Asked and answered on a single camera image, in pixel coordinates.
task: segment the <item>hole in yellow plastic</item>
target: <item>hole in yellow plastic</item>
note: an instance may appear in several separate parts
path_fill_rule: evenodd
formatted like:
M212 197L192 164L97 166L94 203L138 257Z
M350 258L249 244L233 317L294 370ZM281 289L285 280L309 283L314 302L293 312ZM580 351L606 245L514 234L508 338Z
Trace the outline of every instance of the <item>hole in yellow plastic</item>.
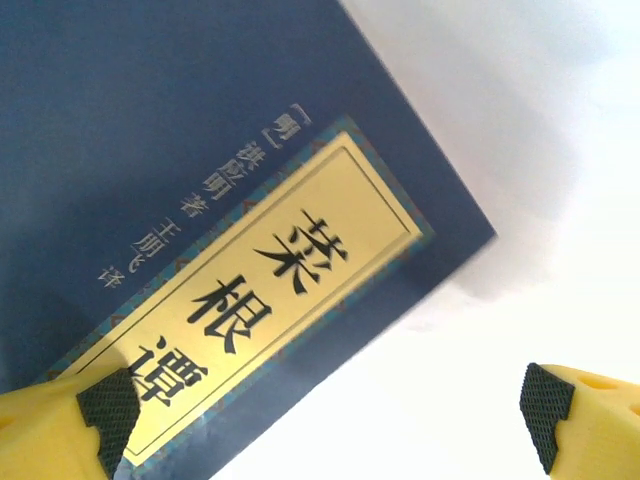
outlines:
M614 390L618 388L618 386L615 383L607 382L606 380L602 380L596 377L588 377L585 375L585 376L579 377L578 380L580 380L582 383L584 383L588 387L595 388L597 390Z

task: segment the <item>navy blue book cover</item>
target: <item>navy blue book cover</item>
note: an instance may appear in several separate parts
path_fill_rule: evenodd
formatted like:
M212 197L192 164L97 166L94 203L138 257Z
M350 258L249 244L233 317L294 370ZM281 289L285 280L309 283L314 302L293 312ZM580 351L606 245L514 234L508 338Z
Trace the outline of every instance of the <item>navy blue book cover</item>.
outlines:
M208 479L494 235L337 1L0 7L0 392L126 361Z

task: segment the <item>yellow plastic holder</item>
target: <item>yellow plastic holder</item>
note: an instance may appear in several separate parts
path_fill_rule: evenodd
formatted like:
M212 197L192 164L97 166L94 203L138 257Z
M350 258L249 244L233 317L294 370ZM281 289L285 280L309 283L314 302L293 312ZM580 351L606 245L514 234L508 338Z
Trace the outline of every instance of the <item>yellow plastic holder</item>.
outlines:
M111 479L139 414L124 368L0 395L0 479Z
M640 480L639 385L532 363L520 410L552 479Z

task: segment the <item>chinese character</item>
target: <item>chinese character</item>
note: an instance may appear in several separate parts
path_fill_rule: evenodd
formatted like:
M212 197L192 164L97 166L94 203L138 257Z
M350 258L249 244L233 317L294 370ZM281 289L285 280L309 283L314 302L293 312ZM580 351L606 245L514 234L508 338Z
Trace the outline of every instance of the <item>chinese character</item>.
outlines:
M162 238L162 240L165 243L169 243L169 240L167 240L167 235L175 237L176 234L174 233L174 230L176 232L181 232L182 229L180 227L178 227L175 223L173 223L173 221L169 217L165 217L165 219L169 223L167 225L164 225L164 224L161 223L160 227L162 229L158 231L158 229L154 228L154 231L156 232L156 235L158 235L158 237Z
M167 341L161 336L156 348L163 350L166 346ZM144 353L129 367L129 371L134 381L144 389L144 393L140 397L144 402L157 398L170 407L171 398L185 387L191 387L198 383L202 380L203 375L206 376L209 373L208 369L199 367L184 353L174 348L158 359L157 366L148 374L141 374L138 370L149 360L155 358L155 353L143 346L139 348Z
M165 243L155 232L151 232L145 235L139 242L134 242L134 245L138 247L136 249L132 246L134 251L143 252L147 257L151 258L164 248Z
M219 200L233 188L232 184L218 172L211 175L203 183L205 184L204 189L213 194L211 198L214 200Z
M244 160L247 163L247 168L253 171L258 167L258 163L264 160L266 157L265 151L262 147L259 147L257 142L250 142L238 152L236 155L240 160Z
M274 128L274 130L279 133L279 137L282 140L289 140L301 130L300 124L288 113L278 117L275 123L278 128Z
M136 250L136 248L133 245L131 246L131 249L136 254L136 256L133 258L133 260L129 262L129 271L131 273L136 273L138 271L138 268L140 267L140 264L144 263L145 258L144 258L144 255L142 255L138 250Z
M300 278L300 270L303 270L315 283L320 283L320 275L317 272L312 271L307 264L307 260L314 254L314 252L319 252L322 255L322 260L312 263L312 266L322 268L324 270L331 270L331 260L334 252L345 261L348 257L347 251L340 248L342 240L337 236L329 238L325 233L324 229L328 228L328 225L324 219L313 220L306 211L302 210L302 213L307 217L311 226L306 230L298 226L294 226L293 231L287 240L289 245L295 245L301 237L304 237L309 242L307 245L294 252L287 244L285 244L285 242L282 241L280 237L274 235L275 239L282 246L284 250L283 252L272 253L255 250L260 255L280 262L280 265L273 271L273 274L276 277L282 277L289 270L293 270L293 289L296 292L296 295L307 293L307 289Z
M200 195L192 193L190 197L182 200L180 210L186 213L189 218L193 218L204 213L205 210L209 210L209 207Z
M238 180L247 174L242 164L235 158L233 160L229 160L218 170L220 170L224 176L229 179L232 185L235 185L234 180Z
M98 277L98 280L104 282L104 288L116 288L122 285L124 275L112 265L108 269L105 268L102 270L102 275Z
M236 289L245 284L244 276L238 275L229 285L220 280L220 288L204 297L197 298L194 302L204 302L189 318L189 323L195 323L203 316L214 310L218 314L213 322L204 329L204 334L213 337L224 338L225 353L236 353L233 343L234 335L251 338L251 329L264 317L271 314L271 307L260 300L253 290L240 296ZM220 329L227 321L231 321L227 331L220 333Z
M309 118L309 115L307 115L307 112L304 111L304 108L302 108L299 103L294 103L291 105L291 108L296 110L302 116L302 120L305 125L311 125L313 123L311 118Z

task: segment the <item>white background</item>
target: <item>white background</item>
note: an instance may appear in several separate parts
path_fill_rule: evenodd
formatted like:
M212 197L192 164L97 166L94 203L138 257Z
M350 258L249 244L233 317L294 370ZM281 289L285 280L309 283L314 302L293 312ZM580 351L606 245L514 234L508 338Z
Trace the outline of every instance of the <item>white background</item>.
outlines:
M640 4L345 4L500 239L216 479L546 478L527 363L640 383Z

